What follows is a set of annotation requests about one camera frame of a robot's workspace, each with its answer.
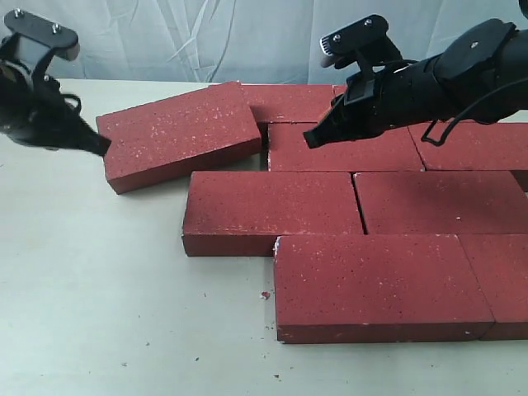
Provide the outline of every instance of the white backdrop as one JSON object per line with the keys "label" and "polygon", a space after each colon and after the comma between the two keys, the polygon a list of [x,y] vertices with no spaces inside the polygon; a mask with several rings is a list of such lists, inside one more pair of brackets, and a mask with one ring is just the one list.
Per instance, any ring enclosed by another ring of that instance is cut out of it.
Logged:
{"label": "white backdrop", "polygon": [[517,0],[0,0],[14,7],[79,34],[78,60],[52,65],[59,78],[342,83],[355,69],[320,68],[318,40],[372,13],[412,59],[488,18],[528,27]]}

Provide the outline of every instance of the table surface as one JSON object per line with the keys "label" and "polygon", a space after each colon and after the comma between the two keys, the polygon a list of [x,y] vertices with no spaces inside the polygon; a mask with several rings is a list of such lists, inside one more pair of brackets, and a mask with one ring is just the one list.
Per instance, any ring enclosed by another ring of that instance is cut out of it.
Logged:
{"label": "table surface", "polygon": [[[63,80],[93,127],[205,86]],[[117,196],[91,154],[0,139],[0,395],[528,394],[528,342],[280,344],[271,259],[184,254],[188,182]]]}

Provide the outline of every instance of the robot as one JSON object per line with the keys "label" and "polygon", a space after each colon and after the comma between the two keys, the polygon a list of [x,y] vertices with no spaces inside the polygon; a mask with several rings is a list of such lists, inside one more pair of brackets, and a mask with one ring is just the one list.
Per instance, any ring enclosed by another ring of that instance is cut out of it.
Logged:
{"label": "robot", "polygon": [[[519,0],[528,18],[528,0]],[[20,9],[4,22],[11,31],[0,45],[0,131],[17,144],[76,149],[104,157],[111,141],[79,115],[80,99],[60,91],[46,74],[54,56],[75,60],[77,34]],[[466,31],[443,53],[421,61],[405,59],[387,36],[379,15],[363,18],[320,40],[322,66],[359,66],[346,91],[311,130],[316,149],[347,140],[373,139],[386,131],[431,122],[422,141],[442,146],[461,120],[490,125],[528,109],[528,31],[490,19]],[[25,58],[36,58],[33,69]],[[439,121],[450,123],[441,138],[429,137]]]}

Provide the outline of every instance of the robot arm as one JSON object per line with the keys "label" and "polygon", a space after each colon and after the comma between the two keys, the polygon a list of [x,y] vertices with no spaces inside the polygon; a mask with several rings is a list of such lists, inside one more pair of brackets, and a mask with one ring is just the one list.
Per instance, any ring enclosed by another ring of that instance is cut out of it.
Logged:
{"label": "robot arm", "polygon": [[25,146],[103,157],[111,141],[81,118],[80,99],[61,93],[59,82],[45,74],[54,56],[77,58],[77,34],[20,9],[4,22],[12,34],[0,45],[0,131]]}
{"label": "robot arm", "polygon": [[[520,5],[527,16],[528,2]],[[442,146],[461,120],[488,125],[528,109],[528,31],[490,19],[444,53],[417,62],[403,59],[388,29],[383,17],[372,15],[321,39],[324,67],[357,62],[360,72],[347,79],[345,93],[304,133],[310,148],[371,139],[423,122],[431,125],[422,141]],[[449,119],[439,140],[428,136],[438,120]]]}

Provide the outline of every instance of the screw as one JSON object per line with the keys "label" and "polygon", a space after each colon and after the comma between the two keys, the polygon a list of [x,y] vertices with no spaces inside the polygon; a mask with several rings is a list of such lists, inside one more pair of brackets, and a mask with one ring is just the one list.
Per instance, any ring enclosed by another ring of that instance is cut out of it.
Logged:
{"label": "screw", "polygon": [[51,26],[51,30],[53,31],[53,34],[56,35],[57,33],[60,33],[60,31],[62,30],[62,27],[58,23],[54,23]]}

